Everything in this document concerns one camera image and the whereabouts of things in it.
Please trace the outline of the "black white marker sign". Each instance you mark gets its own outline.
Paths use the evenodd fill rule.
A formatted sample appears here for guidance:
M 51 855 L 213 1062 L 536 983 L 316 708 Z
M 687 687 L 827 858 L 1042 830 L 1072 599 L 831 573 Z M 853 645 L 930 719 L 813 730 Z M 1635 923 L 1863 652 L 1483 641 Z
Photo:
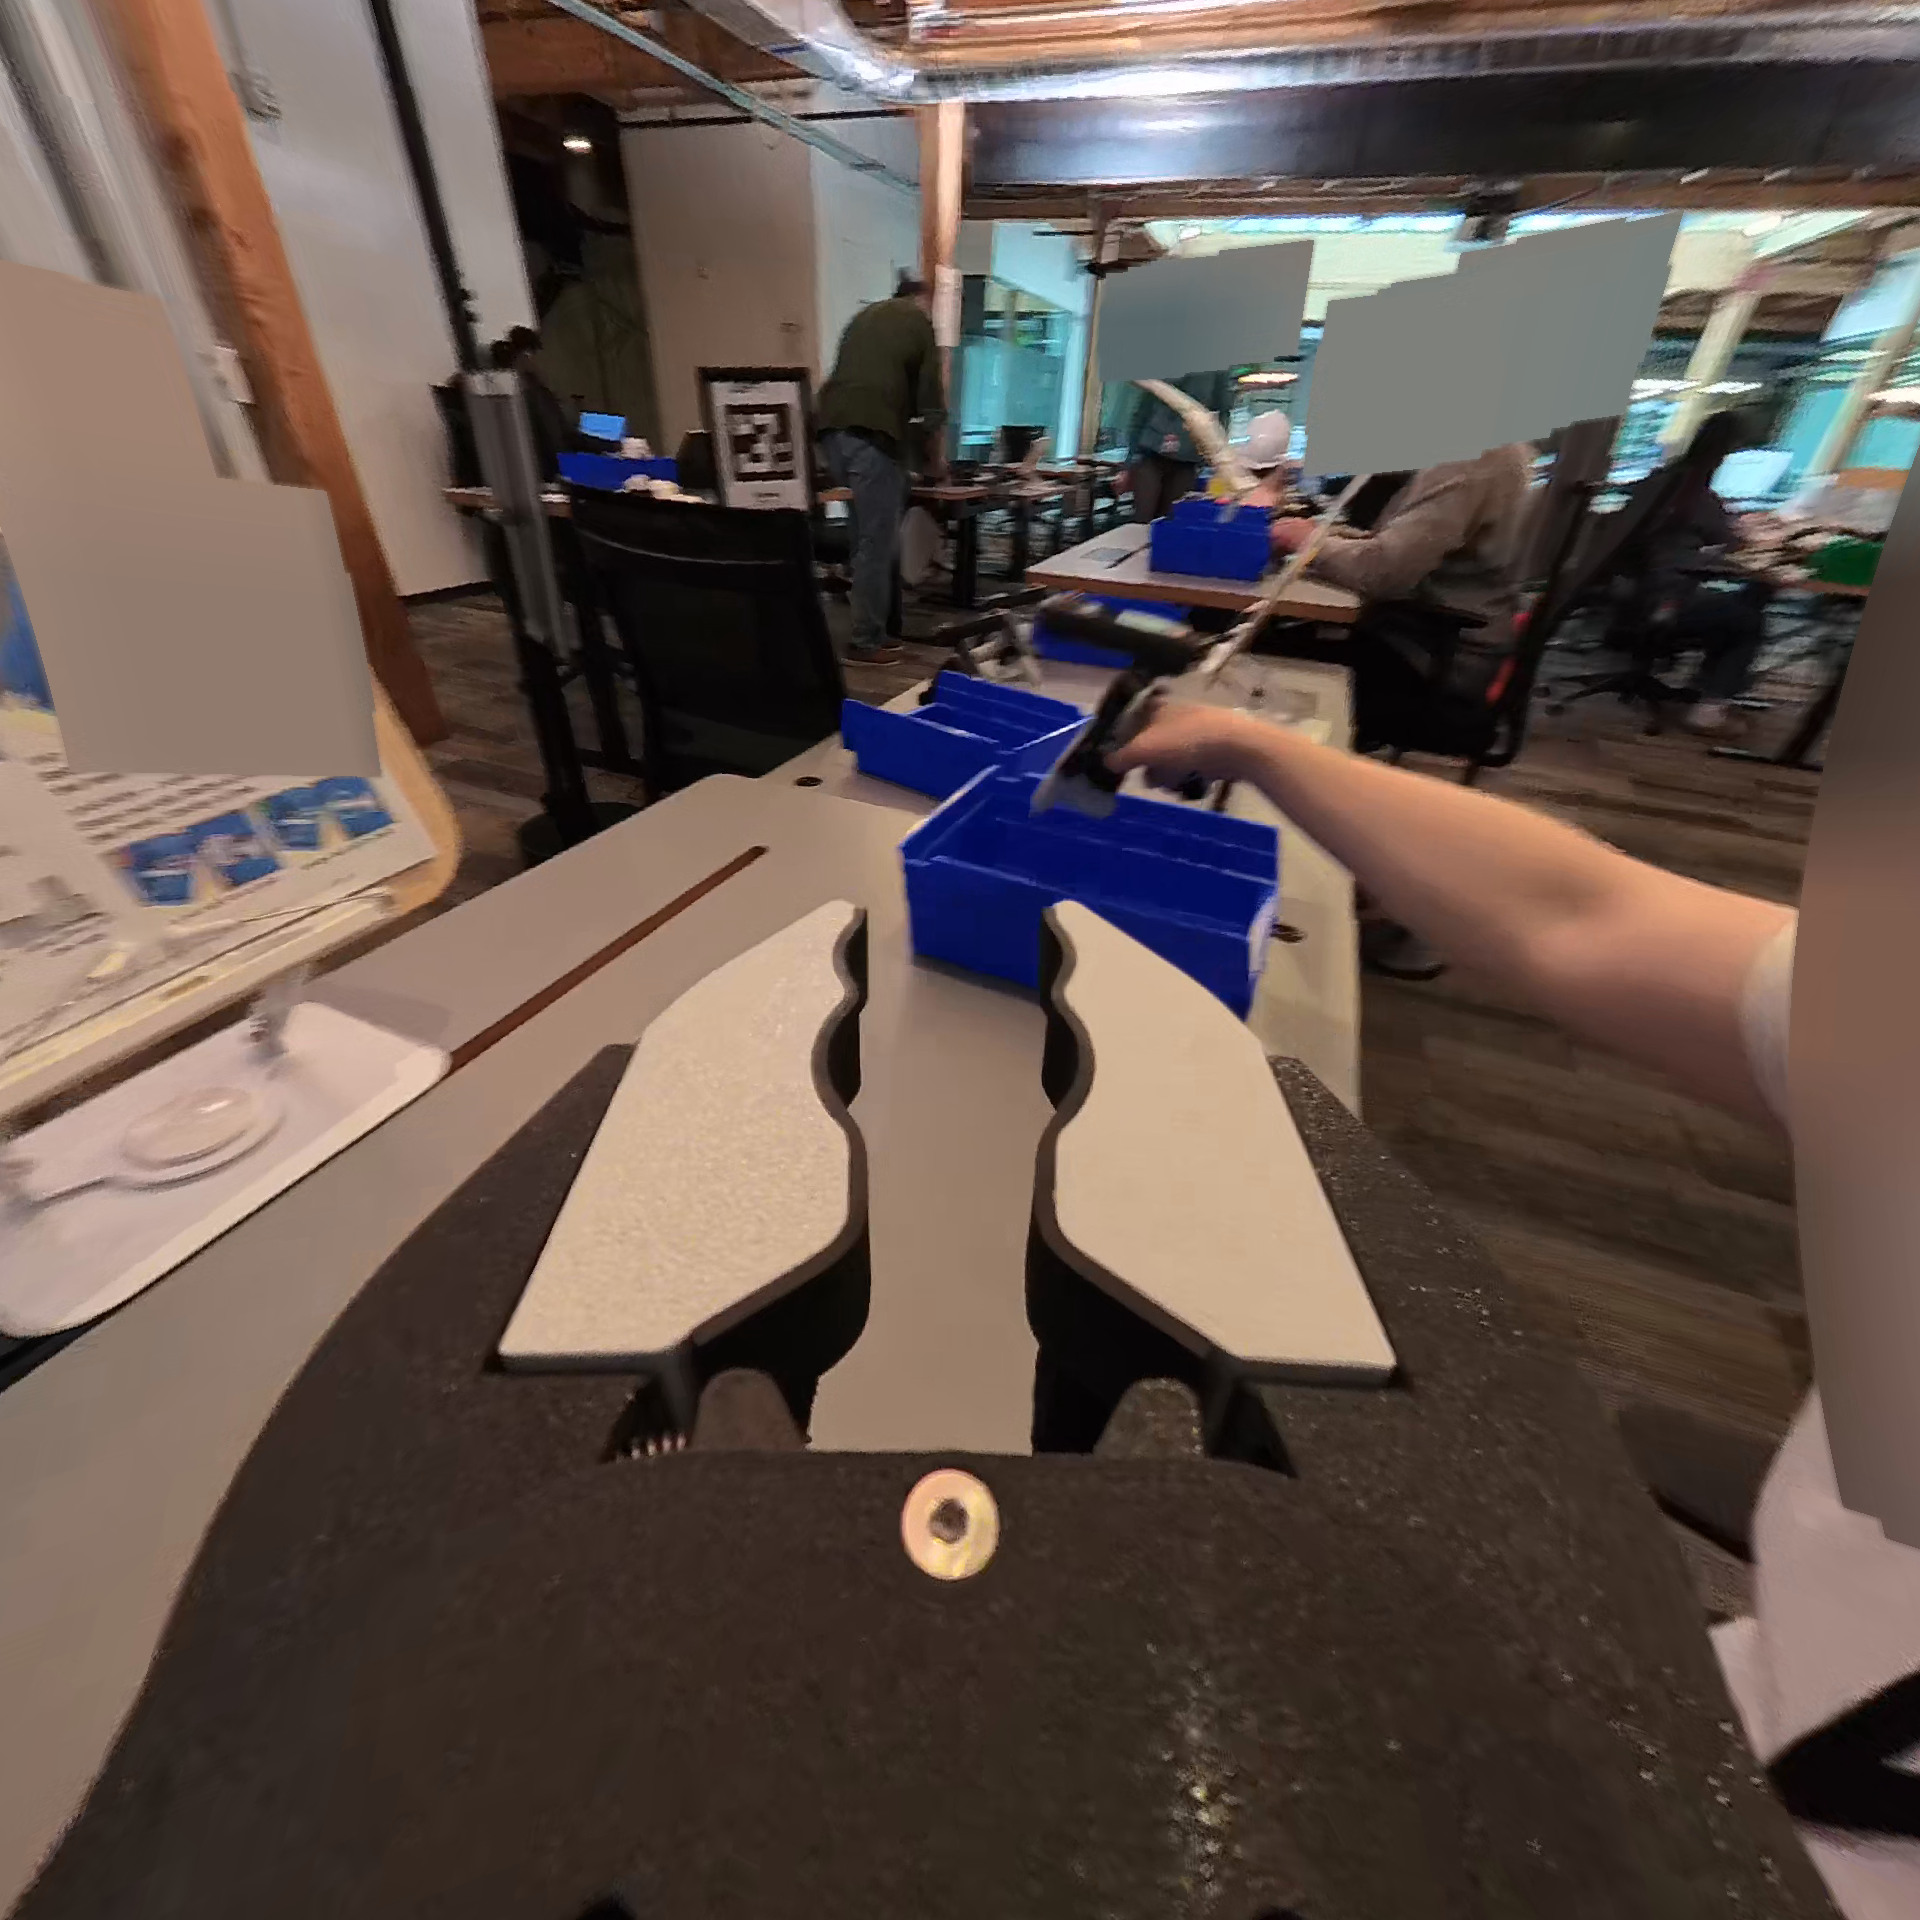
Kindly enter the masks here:
M 812 385 L 804 367 L 696 367 L 718 500 L 733 511 L 813 514 Z

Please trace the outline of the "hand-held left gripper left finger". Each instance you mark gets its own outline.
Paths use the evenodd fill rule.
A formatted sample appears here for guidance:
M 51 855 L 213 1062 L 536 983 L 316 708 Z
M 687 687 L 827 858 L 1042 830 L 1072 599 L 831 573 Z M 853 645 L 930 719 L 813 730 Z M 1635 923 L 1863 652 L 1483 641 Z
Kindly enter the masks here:
M 797 1428 L 867 1326 L 868 1154 L 853 1117 L 868 917 L 823 903 L 640 1033 L 495 1345 L 522 1374 L 648 1382 L 687 1430 L 765 1374 Z

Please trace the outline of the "black office chair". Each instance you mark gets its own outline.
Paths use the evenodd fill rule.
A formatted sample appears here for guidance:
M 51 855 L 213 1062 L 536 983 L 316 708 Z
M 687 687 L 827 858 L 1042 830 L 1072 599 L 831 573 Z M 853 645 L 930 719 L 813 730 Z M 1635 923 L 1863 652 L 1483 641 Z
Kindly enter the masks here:
M 1618 511 L 1581 510 L 1524 602 L 1515 546 L 1472 582 L 1430 567 L 1400 596 L 1364 591 L 1348 634 L 1352 748 L 1459 761 L 1463 785 L 1507 769 L 1524 743 L 1546 649 L 1574 607 L 1670 514 L 1684 478 L 1655 470 Z
M 804 511 L 587 486 L 566 503 L 636 684 L 652 801 L 765 777 L 838 734 L 848 685 Z

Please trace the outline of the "person's right hand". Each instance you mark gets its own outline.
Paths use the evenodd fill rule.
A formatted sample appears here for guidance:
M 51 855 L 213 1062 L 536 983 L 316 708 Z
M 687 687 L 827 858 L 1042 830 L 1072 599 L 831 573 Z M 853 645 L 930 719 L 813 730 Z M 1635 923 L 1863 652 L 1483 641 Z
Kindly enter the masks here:
M 1162 701 L 1103 764 L 1119 777 L 1182 795 L 1220 785 L 1251 785 L 1268 797 L 1312 743 L 1267 719 L 1211 705 Z

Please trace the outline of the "person's right forearm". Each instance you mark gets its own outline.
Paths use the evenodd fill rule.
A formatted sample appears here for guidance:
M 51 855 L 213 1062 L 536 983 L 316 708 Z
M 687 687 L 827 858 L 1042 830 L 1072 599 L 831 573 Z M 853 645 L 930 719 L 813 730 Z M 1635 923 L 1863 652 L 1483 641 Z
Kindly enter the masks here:
M 1267 724 L 1247 726 L 1244 758 L 1445 959 L 1694 1097 L 1787 1127 L 1795 910 Z

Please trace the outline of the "black desk chair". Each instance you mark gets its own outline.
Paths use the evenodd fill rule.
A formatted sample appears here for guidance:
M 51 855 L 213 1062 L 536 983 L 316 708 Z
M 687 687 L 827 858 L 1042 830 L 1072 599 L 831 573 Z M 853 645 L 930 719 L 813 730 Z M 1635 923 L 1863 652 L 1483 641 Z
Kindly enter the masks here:
M 1651 1500 L 1703 1543 L 1752 1562 L 1752 1519 L 1778 1444 L 1684 1411 L 1626 1404 L 1616 1428 Z

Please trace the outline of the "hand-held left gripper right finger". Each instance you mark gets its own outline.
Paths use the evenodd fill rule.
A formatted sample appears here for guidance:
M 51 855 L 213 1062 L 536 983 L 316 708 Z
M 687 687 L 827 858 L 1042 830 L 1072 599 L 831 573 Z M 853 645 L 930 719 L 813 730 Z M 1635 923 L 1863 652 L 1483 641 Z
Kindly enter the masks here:
M 1374 1391 L 1399 1358 L 1262 1043 L 1082 903 L 1040 925 L 1032 1449 L 1092 1451 L 1170 1380 L 1206 1451 L 1277 1451 L 1256 1391 Z

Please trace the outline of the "instruction poster board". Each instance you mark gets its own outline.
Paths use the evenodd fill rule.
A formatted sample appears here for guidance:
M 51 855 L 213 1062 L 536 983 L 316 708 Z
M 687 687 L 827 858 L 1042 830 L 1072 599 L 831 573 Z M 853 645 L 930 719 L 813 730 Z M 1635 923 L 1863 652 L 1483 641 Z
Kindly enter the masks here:
M 376 777 L 78 774 L 5 575 L 6 1121 L 447 889 L 461 831 L 384 693 L 375 738 Z
M 1188 684 L 1194 691 L 1211 687 L 1214 681 L 1218 681 L 1224 675 L 1228 665 L 1231 665 L 1242 654 L 1246 654 L 1254 645 L 1268 619 L 1279 612 L 1279 602 L 1290 596 L 1293 582 L 1303 575 L 1319 546 L 1327 539 L 1332 526 L 1343 518 L 1356 493 L 1363 492 L 1371 478 L 1374 476 L 1367 470 L 1352 476 L 1334 499 L 1334 505 L 1325 508 L 1312 523 L 1309 535 L 1287 550 L 1287 562 L 1279 567 L 1272 582 L 1262 590 L 1254 603 L 1247 605 L 1239 623 L 1230 628 L 1224 638 L 1211 643 L 1211 647 L 1200 658 L 1198 667 L 1188 675 Z

